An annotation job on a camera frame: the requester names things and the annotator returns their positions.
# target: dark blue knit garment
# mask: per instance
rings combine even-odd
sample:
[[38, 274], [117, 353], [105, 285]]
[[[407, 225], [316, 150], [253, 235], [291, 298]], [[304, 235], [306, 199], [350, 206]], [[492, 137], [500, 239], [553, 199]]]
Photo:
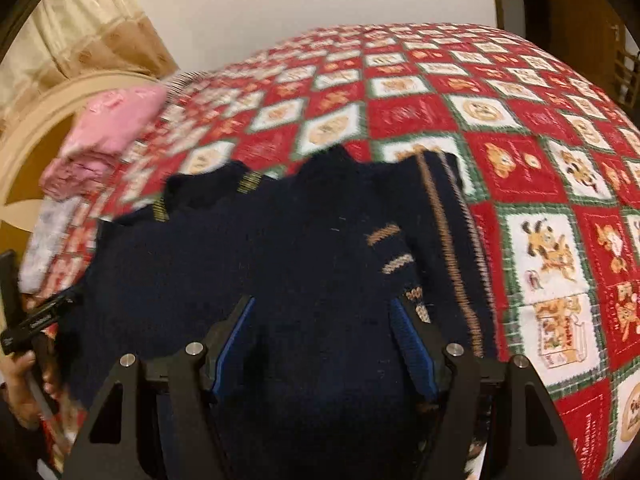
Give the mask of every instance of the dark blue knit garment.
[[[168, 221], [156, 221], [150, 206], [102, 226], [77, 286], [84, 305], [60, 322], [72, 393], [89, 406], [122, 354], [172, 354], [251, 294], [258, 345], [214, 410], [236, 478], [408, 476], [419, 399], [388, 302], [422, 286], [447, 340], [496, 354], [490, 300], [454, 192], [455, 158], [418, 158], [362, 165], [336, 147], [294, 177], [262, 177], [246, 194], [238, 187], [248, 168], [238, 162], [171, 177]], [[475, 328], [444, 264], [443, 215]]]

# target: human hand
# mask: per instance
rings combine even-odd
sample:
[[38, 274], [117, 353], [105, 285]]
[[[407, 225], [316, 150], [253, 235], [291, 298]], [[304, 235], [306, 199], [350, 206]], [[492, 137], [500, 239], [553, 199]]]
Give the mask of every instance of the human hand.
[[[40, 420], [40, 407], [31, 395], [26, 374], [36, 362], [33, 351], [12, 354], [0, 358], [0, 372], [4, 375], [6, 391], [4, 398], [15, 418], [25, 428], [35, 428]], [[44, 391], [54, 399], [60, 396], [60, 386], [55, 360], [50, 356], [43, 368]]]

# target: blue gripper pad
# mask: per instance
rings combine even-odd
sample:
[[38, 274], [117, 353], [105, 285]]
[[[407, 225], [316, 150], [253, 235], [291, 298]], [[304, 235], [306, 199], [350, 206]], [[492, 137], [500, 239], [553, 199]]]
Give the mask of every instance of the blue gripper pad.
[[426, 400], [433, 400], [438, 394], [433, 360], [399, 300], [389, 305], [389, 323], [415, 389]]
[[211, 391], [222, 400], [237, 386], [242, 376], [244, 359], [255, 345], [257, 329], [252, 323], [255, 298], [251, 298], [229, 335], [216, 363], [216, 380]]

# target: yellow stitching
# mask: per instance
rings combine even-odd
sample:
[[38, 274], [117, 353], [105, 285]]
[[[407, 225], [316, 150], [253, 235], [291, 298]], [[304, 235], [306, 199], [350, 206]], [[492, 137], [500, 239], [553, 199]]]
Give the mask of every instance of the yellow stitching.
[[414, 257], [411, 256], [409, 253], [403, 254], [402, 256], [398, 256], [397, 258], [394, 258], [388, 264], [382, 267], [382, 272], [384, 272], [385, 274], [391, 274], [392, 272], [394, 272], [394, 270], [398, 270], [400, 267], [408, 263], [411, 263], [413, 260], [414, 260]]
[[444, 165], [444, 169], [447, 172], [447, 176], [449, 177], [449, 182], [451, 186], [456, 192], [456, 197], [458, 197], [458, 203], [462, 208], [462, 211], [465, 214], [466, 225], [468, 227], [469, 235], [471, 236], [471, 242], [474, 245], [474, 252], [476, 253], [476, 264], [478, 265], [478, 269], [480, 270], [480, 275], [482, 276], [482, 284], [484, 285], [484, 291], [486, 292], [487, 300], [489, 302], [489, 307], [491, 308], [492, 317], [494, 318], [494, 326], [497, 323], [495, 319], [495, 298], [494, 298], [494, 290], [491, 287], [491, 279], [489, 270], [486, 267], [486, 261], [484, 260], [484, 253], [482, 252], [482, 245], [480, 244], [480, 240], [478, 238], [478, 231], [476, 230], [476, 224], [471, 218], [471, 213], [469, 212], [469, 208], [466, 206], [466, 202], [462, 199], [462, 195], [460, 194], [460, 189], [456, 184], [456, 177], [453, 175], [453, 170], [449, 166], [447, 159], [439, 153], [438, 156]]
[[419, 303], [415, 306], [415, 313], [418, 315], [418, 317], [420, 318], [420, 321], [423, 323], [430, 323], [431, 322], [431, 318], [429, 317], [429, 313], [427, 312], [427, 308], [422, 304]]
[[389, 224], [367, 236], [367, 244], [371, 247], [377, 244], [380, 240], [384, 240], [388, 236], [396, 235], [399, 232], [400, 228], [396, 224]]
[[169, 214], [166, 212], [164, 206], [164, 197], [159, 196], [154, 202], [154, 218], [158, 222], [166, 222], [169, 219]]
[[247, 171], [240, 180], [240, 184], [238, 185], [238, 191], [240, 193], [249, 193], [258, 187], [260, 184], [260, 179], [262, 178], [262, 174], [257, 173], [256, 171]]
[[424, 154], [418, 153], [415, 155], [420, 169], [420, 175], [422, 176], [422, 183], [424, 189], [429, 195], [431, 207], [436, 218], [436, 224], [438, 231], [440, 232], [440, 240], [442, 242], [442, 251], [444, 253], [445, 263], [447, 264], [447, 270], [449, 271], [449, 277], [453, 282], [453, 290], [456, 295], [456, 300], [460, 305], [462, 314], [465, 316], [466, 325], [469, 328], [471, 334], [471, 346], [476, 357], [482, 357], [484, 352], [482, 350], [482, 333], [480, 330], [480, 323], [478, 322], [478, 316], [471, 308], [468, 297], [466, 296], [465, 286], [460, 275], [460, 269], [458, 268], [458, 261], [456, 259], [456, 253], [453, 247], [453, 239], [451, 232], [449, 231], [449, 224], [447, 223], [447, 216], [442, 208], [440, 197], [438, 196], [438, 190], [433, 183], [433, 177], [429, 170], [426, 161], [424, 160]]
[[422, 287], [421, 286], [417, 286], [415, 288], [412, 288], [411, 290], [406, 291], [404, 295], [406, 296], [406, 298], [408, 300], [411, 300], [411, 301], [421, 300], [422, 299]]

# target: bed sheet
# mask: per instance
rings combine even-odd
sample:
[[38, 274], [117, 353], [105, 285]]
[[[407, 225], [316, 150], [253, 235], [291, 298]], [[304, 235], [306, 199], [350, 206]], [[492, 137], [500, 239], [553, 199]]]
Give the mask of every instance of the bed sheet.
[[612, 468], [640, 428], [640, 134], [601, 89], [514, 34], [450, 23], [322, 28], [175, 84], [76, 208], [41, 298], [86, 268], [98, 218], [172, 173], [234, 158], [278, 177], [337, 142], [360, 161], [454, 153], [501, 358], [536, 366], [585, 479]]

